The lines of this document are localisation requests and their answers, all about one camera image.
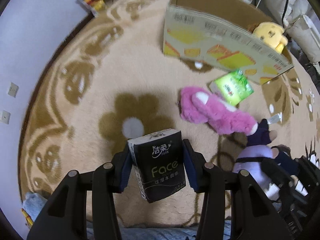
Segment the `yellow dog plush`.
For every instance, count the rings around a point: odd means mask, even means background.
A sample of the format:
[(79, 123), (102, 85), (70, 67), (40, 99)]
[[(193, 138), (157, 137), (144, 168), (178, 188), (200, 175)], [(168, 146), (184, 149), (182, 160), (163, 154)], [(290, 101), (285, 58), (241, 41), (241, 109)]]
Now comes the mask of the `yellow dog plush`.
[(288, 39), (284, 36), (284, 28), (273, 22), (249, 25), (248, 31), (279, 54), (288, 44)]

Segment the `pink bunny plush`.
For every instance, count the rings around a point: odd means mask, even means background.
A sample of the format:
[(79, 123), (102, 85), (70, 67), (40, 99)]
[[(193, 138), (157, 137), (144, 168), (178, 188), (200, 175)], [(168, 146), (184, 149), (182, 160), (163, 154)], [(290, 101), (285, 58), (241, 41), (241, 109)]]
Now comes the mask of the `pink bunny plush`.
[(234, 132), (253, 135), (258, 122), (250, 114), (200, 87), (184, 87), (180, 98), (181, 118), (194, 124), (208, 123), (219, 135)]

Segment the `cardboard box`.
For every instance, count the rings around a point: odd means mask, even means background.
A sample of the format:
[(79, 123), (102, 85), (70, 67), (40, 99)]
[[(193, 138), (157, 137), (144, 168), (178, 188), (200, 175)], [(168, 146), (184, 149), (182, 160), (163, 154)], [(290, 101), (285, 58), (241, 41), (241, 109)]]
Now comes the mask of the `cardboard box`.
[(293, 68), (286, 48), (279, 53), (253, 35), (262, 23), (273, 21), (242, 0), (170, 0), (163, 53), (228, 72), (240, 69), (262, 85)]

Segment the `beige floral blanket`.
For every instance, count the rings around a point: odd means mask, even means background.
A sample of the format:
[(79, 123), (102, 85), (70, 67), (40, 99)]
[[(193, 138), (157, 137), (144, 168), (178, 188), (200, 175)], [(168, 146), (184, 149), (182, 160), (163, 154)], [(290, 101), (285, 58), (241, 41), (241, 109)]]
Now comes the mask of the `beige floral blanket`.
[[(70, 170), (93, 171), (123, 150), (129, 135), (179, 129), (201, 152), (226, 171), (246, 144), (242, 134), (217, 135), (206, 124), (180, 117), (178, 96), (185, 86), (206, 85), (225, 74), (205, 64), (163, 55), (164, 14), (169, 0), (118, 0), (89, 22), (47, 71), (33, 103), (20, 153), (24, 202), (35, 192), (48, 199)], [(291, 55), (294, 68), (240, 103), (257, 120), (282, 113), (271, 126), (291, 156), (306, 156), (319, 167), (319, 93)], [(202, 194), (188, 185), (149, 204), (132, 171), (124, 193), (115, 194), (123, 226), (191, 226), (200, 219)]]

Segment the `wall socket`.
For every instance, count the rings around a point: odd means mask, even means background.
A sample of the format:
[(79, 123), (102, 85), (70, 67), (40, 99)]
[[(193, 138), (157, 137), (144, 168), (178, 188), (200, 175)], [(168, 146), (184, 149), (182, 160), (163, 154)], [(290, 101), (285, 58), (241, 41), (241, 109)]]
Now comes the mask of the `wall socket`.
[(15, 98), (16, 95), (17, 95), (18, 89), (19, 89), (18, 85), (16, 85), (16, 84), (14, 84), (13, 82), (11, 82), (11, 83), (10, 83), (10, 86), (9, 86), (9, 88), (8, 88), (7, 94), (8, 94), (9, 96)]
[(4, 124), (8, 124), (10, 120), (10, 113), (3, 110), (0, 112), (0, 122)]

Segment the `green tissue pack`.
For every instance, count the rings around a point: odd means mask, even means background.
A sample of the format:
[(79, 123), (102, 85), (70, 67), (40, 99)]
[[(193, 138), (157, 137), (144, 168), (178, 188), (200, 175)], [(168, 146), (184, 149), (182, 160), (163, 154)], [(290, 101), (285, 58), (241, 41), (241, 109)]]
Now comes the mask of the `green tissue pack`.
[(254, 93), (243, 72), (239, 69), (213, 80), (208, 85), (210, 91), (232, 106)]

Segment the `plastic bag of toys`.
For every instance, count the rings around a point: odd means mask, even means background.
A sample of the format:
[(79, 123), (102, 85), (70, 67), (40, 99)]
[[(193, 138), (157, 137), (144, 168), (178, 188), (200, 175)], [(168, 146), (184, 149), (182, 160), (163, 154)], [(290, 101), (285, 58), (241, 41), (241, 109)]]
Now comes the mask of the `plastic bag of toys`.
[(86, 9), (90, 10), (93, 16), (99, 15), (106, 9), (104, 0), (77, 0)]

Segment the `cream puffer coat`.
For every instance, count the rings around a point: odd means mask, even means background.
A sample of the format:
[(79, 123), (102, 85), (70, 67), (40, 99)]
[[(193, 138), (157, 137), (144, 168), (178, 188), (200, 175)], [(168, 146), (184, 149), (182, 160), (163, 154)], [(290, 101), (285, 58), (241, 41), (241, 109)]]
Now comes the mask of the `cream puffer coat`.
[(311, 64), (319, 64), (319, 18), (308, 0), (264, 0), (274, 19), (298, 44)]

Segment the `purple haired doll plush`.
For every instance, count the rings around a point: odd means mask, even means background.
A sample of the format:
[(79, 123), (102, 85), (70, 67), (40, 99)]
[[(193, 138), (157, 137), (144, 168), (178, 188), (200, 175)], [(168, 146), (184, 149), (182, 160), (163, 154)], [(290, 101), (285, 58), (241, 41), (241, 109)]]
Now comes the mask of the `purple haired doll plush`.
[(279, 190), (262, 171), (262, 161), (266, 158), (274, 160), (289, 175), (294, 175), (297, 171), (296, 163), (292, 160), (288, 147), (283, 145), (268, 146), (276, 137), (277, 132), (269, 130), (267, 119), (262, 119), (258, 123), (256, 132), (247, 136), (246, 148), (238, 155), (233, 166), (234, 173), (247, 170), (268, 198), (273, 201), (279, 198)]

